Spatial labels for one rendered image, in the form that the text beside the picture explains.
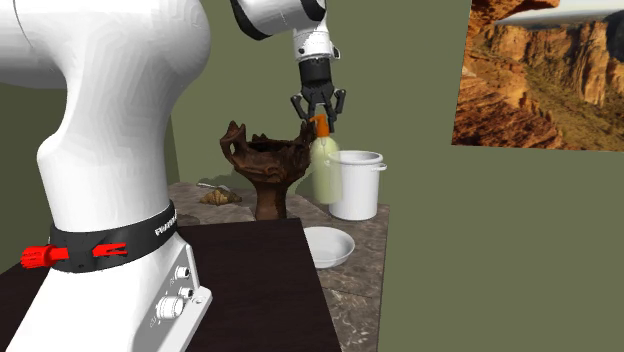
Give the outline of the canyon wall picture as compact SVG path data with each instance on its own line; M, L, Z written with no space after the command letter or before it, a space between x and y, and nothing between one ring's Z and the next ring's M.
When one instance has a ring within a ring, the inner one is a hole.
M624 0L473 0L451 142L624 152Z

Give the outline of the pale green spray bottle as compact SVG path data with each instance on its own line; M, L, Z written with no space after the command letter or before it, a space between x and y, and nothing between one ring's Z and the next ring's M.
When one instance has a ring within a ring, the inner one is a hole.
M314 197L321 204L332 204L342 196L340 170L330 158L339 151L339 145L330 136L325 114L315 115L309 122L314 125L316 136L310 147Z

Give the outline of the white shallow bowl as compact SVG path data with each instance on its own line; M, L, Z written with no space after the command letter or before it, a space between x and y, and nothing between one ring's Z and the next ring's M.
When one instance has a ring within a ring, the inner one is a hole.
M305 227L304 234L316 269L337 267L355 250L354 239L345 231L327 227Z

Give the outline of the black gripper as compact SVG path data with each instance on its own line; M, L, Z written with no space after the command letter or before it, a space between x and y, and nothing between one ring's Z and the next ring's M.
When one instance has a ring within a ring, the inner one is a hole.
M290 102L298 117L309 122L312 118L314 106L322 104L327 113L329 132L335 132L335 122L343 112L346 100L346 90L336 89L332 82L331 61L326 57L311 58L298 63L301 90L290 97Z

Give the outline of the dark brown robot stand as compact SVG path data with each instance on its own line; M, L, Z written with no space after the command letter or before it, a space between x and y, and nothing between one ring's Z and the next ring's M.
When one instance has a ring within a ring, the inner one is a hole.
M0 274L0 352L342 352L297 219L181 228L86 274Z

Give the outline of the golden brown croissant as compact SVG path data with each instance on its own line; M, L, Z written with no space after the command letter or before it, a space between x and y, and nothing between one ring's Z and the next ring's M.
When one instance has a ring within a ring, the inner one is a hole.
M206 193L199 202L202 204L209 204L215 206L221 206L231 203L239 203L242 201L242 198L236 193L225 190L222 188L216 188L208 193Z

